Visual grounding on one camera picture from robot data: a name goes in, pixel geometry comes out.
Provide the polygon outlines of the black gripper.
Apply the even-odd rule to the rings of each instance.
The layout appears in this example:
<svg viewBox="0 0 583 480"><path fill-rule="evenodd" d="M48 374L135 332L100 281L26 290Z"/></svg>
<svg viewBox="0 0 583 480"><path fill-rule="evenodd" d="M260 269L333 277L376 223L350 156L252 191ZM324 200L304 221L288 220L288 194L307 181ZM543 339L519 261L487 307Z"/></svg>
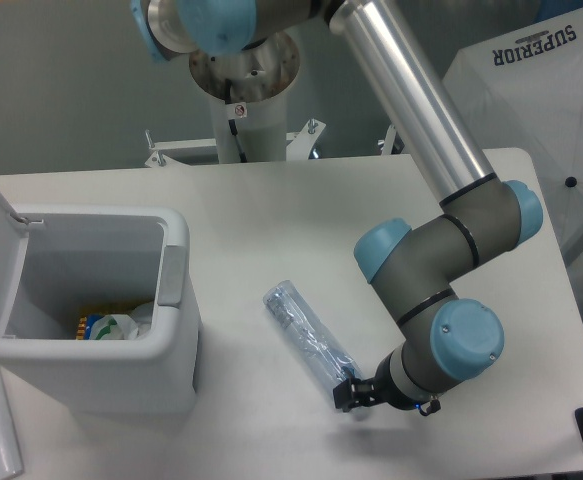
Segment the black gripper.
<svg viewBox="0 0 583 480"><path fill-rule="evenodd" d="M354 393L373 391L377 404L387 403L394 408L405 411L417 410L423 417L440 411L439 399L431 396L426 396L425 400L415 399L400 389L391 375L390 360L391 355L380 362L373 379L360 378L353 367L344 367L345 383L340 383L332 390L335 408L342 412L350 412L356 407Z"/></svg>

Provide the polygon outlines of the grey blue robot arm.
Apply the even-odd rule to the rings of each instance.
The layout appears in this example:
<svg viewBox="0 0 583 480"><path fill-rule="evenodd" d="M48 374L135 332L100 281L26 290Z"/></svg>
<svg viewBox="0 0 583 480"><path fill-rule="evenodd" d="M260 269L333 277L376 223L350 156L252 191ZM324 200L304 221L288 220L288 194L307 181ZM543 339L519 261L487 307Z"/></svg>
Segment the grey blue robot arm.
<svg viewBox="0 0 583 480"><path fill-rule="evenodd" d="M441 213L413 228L385 221L356 243L354 257L403 335L375 374L362 378L290 285L264 302L294 325L309 365L335 407L388 404L429 416L441 396L493 365L504 347L496 314L461 299L455 280L532 238L543 208L524 183L503 181L459 118L438 76L392 1L134 1L150 57L189 59L217 105L214 135L223 163L287 157L283 132L256 110L287 91L299 55L288 29L321 18L344 38L397 130Z"/></svg>

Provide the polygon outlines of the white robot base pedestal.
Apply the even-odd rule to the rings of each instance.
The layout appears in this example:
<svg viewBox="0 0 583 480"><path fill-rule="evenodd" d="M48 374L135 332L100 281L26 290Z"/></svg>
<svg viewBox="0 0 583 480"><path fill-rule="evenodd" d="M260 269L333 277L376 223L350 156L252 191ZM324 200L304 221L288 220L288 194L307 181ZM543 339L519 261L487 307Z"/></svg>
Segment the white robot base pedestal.
<svg viewBox="0 0 583 480"><path fill-rule="evenodd" d="M276 33L237 54L189 57L192 79L210 107L213 134L222 138L227 122L244 119L249 129L277 125L287 133L287 94L300 69L296 43Z"/></svg>

